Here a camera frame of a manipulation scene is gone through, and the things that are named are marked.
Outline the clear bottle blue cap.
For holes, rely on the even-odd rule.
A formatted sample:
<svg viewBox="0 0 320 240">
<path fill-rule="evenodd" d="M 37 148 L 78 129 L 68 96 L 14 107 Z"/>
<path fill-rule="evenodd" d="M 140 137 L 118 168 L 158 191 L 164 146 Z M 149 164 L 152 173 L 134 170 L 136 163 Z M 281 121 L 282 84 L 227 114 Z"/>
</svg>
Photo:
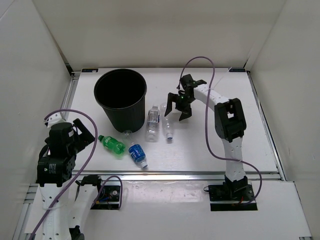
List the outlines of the clear bottle blue cap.
<svg viewBox="0 0 320 240">
<path fill-rule="evenodd" d="M 171 142 L 174 137 L 174 125 L 169 115 L 165 116 L 167 104 L 164 102 L 160 105 L 160 120 L 162 132 L 167 142 Z"/>
</svg>

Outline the green soda bottle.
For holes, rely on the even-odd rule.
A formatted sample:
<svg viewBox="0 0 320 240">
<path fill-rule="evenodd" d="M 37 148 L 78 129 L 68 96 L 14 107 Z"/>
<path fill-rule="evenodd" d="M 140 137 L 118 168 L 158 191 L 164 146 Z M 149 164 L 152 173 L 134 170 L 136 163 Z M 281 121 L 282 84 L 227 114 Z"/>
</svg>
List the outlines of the green soda bottle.
<svg viewBox="0 0 320 240">
<path fill-rule="evenodd" d="M 107 152 L 111 153 L 117 160 L 124 157 L 126 146 L 123 142 L 118 141 L 112 136 L 99 135 L 98 140 Z"/>
</svg>

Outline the clear bottle white label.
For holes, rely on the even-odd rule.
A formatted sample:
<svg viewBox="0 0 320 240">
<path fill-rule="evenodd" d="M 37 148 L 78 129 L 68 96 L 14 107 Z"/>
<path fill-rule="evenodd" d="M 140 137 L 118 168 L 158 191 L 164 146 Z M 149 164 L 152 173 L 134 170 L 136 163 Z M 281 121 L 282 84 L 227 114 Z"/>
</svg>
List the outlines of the clear bottle white label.
<svg viewBox="0 0 320 240">
<path fill-rule="evenodd" d="M 147 142 L 154 143 L 158 141 L 159 125 L 160 125 L 160 109 L 157 105 L 153 105 L 147 114 L 146 133 L 145 133 L 145 139 Z"/>
</svg>

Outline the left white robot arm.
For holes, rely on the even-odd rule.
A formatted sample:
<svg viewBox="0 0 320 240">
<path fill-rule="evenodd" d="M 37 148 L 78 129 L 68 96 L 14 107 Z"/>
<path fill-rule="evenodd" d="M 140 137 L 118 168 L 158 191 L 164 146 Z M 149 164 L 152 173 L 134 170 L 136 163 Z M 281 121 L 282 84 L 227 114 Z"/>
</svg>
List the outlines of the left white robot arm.
<svg viewBox="0 0 320 240">
<path fill-rule="evenodd" d="M 43 240 L 83 240 L 84 224 L 94 200 L 105 194 L 98 175 L 87 175 L 77 183 L 78 194 L 69 198 L 69 190 L 76 183 L 72 175 L 77 154 L 95 137 L 80 119 L 51 126 L 45 146 L 39 153 L 37 179 L 42 199 L 43 217 L 35 229 L 41 230 Z"/>
</svg>

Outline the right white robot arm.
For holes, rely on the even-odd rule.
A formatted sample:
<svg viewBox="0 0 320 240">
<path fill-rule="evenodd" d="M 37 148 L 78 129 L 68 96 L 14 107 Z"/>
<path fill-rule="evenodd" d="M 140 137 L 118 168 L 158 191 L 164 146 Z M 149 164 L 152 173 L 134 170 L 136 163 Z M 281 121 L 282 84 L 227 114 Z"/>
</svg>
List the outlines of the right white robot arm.
<svg viewBox="0 0 320 240">
<path fill-rule="evenodd" d="M 181 112 L 179 120 L 192 116 L 191 103 L 198 100 L 205 104 L 205 141 L 209 144 L 208 111 L 214 113 L 214 128 L 224 147 L 224 157 L 217 156 L 219 160 L 226 161 L 224 179 L 224 193 L 230 200 L 238 199 L 248 185 L 248 178 L 244 171 L 242 142 L 247 123 L 238 98 L 227 98 L 212 90 L 212 81 L 194 80 L 190 74 L 180 78 L 182 88 L 178 93 L 168 93 L 165 116 L 173 108 Z"/>
</svg>

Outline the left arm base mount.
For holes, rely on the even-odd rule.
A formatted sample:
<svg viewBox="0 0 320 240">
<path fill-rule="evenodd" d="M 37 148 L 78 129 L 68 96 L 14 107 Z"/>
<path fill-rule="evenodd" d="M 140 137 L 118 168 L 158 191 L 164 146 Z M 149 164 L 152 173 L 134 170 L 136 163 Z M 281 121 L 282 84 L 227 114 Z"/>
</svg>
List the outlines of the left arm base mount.
<svg viewBox="0 0 320 240">
<path fill-rule="evenodd" d="M 119 210 L 121 190 L 120 183 L 106 184 L 91 210 Z"/>
</svg>

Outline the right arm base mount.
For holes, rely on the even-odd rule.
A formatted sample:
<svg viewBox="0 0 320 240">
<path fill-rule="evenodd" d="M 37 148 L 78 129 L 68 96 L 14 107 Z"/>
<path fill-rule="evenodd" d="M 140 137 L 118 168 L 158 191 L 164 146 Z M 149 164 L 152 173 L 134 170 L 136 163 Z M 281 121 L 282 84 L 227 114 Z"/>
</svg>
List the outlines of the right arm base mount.
<svg viewBox="0 0 320 240">
<path fill-rule="evenodd" d="M 208 185 L 203 191 L 209 194 L 211 212 L 237 212 L 257 211 L 257 203 L 254 198 L 254 191 L 251 184 L 236 192 L 234 195 L 228 193 L 226 185 Z"/>
</svg>

